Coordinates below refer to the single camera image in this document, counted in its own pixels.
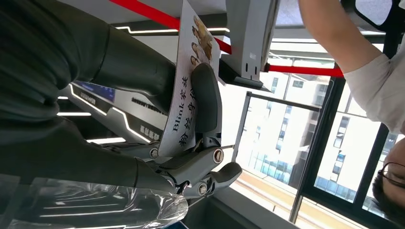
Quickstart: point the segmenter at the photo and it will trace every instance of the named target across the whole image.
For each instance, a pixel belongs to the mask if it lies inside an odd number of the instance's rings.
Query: person
[[[199,39],[198,42],[200,46],[206,53],[211,53],[213,48],[213,45],[211,44],[213,37],[207,31],[203,22],[197,18],[197,16],[194,16],[194,24],[197,26],[197,29],[193,27],[193,34],[197,37],[197,39]]]
[[[367,117],[384,123],[391,132],[405,134],[404,47],[390,60],[362,36],[339,0],[299,0],[299,8],[307,30],[340,66]],[[404,179],[405,138],[392,148],[373,184],[377,206],[402,226]]]
[[[198,30],[194,26],[192,26],[192,33],[197,38],[198,43],[201,44],[201,35],[198,33]]]
[[[200,62],[198,61],[198,59],[195,58],[194,56],[190,56],[190,61],[191,61],[191,64],[193,65],[193,69],[194,69],[195,67],[197,67],[197,65],[200,63]]]
[[[210,58],[211,58],[211,54],[209,53],[209,57],[206,55],[206,53],[204,52],[204,50],[201,48],[200,45],[197,45],[196,43],[192,42],[191,43],[191,48],[192,50],[195,52],[195,55],[197,56],[197,58],[203,62],[203,63],[207,63],[210,64]]]

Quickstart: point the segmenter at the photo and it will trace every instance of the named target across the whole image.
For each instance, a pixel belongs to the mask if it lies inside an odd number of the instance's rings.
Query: black hair
[[[388,198],[383,189],[383,176],[377,174],[373,183],[375,204],[398,228],[405,229],[405,208]]]

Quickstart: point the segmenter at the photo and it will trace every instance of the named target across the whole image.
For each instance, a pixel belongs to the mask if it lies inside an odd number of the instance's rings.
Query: white shirt
[[[405,36],[390,60],[384,54],[344,75],[353,98],[372,121],[405,134]]]

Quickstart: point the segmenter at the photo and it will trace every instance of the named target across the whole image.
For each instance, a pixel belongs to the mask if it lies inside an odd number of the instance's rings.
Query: metal rod
[[[288,106],[299,107],[299,108],[310,110],[310,111],[316,111],[316,112],[320,111],[320,108],[317,107],[317,106],[299,104],[299,103],[286,101],[286,100],[282,100],[282,99],[276,99],[276,98],[272,98],[272,97],[267,97],[267,96],[259,95],[259,94],[252,94],[251,93],[250,96],[253,97],[253,98],[264,99],[264,100],[279,103],[279,104],[285,104],[285,105],[288,105]]]
[[[233,162],[236,161],[236,157],[238,156],[239,144],[240,144],[240,140],[242,138],[243,128],[245,126],[245,121],[246,121],[246,116],[247,116],[247,110],[249,108],[249,103],[250,103],[250,94],[251,94],[251,92],[246,93],[245,103],[243,105],[243,110],[242,110],[242,115],[241,115],[241,120],[239,122],[238,134],[236,135],[234,152],[232,153]]]

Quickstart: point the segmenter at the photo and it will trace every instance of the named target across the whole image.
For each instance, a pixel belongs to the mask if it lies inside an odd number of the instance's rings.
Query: plastic wrap
[[[8,203],[0,206],[7,209],[0,225],[8,229],[154,229],[181,220],[188,211],[184,197],[152,189],[45,178],[30,185],[16,182],[0,177],[0,187],[15,191],[0,197],[9,199],[0,202]]]

